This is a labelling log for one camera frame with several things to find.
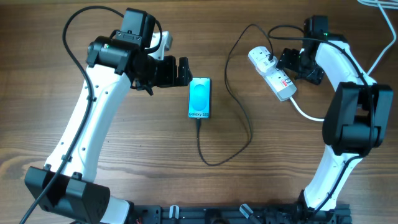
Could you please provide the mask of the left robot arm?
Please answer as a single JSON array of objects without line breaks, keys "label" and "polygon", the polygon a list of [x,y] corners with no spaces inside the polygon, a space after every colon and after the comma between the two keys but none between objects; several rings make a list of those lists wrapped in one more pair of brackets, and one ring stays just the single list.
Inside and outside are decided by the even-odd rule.
[{"label": "left robot arm", "polygon": [[120,29],[88,46],[83,87],[65,132],[43,168],[30,167],[25,185],[33,207],[74,223],[141,223],[130,201],[95,183],[100,152],[114,115],[129,90],[187,86],[192,73],[185,57],[167,56],[171,37],[154,32],[160,22],[129,8]]}]

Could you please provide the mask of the smartphone with cyan screen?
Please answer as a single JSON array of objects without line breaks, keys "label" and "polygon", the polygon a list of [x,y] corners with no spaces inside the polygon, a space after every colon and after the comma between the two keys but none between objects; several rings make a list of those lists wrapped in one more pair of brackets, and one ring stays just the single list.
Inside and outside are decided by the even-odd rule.
[{"label": "smartphone with cyan screen", "polygon": [[188,117],[208,119],[211,109],[211,79],[193,78],[189,85]]}]

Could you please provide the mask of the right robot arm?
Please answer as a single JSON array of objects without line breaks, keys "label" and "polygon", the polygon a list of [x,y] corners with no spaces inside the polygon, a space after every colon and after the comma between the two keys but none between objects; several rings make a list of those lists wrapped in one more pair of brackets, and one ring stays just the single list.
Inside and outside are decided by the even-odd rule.
[{"label": "right robot arm", "polygon": [[300,193],[292,220],[341,220],[336,199],[355,166],[383,142],[393,90],[364,73],[345,37],[329,32],[327,16],[305,19],[300,31],[302,49],[284,49],[277,68],[316,85],[328,77],[335,95],[323,119],[323,157],[312,181]]}]

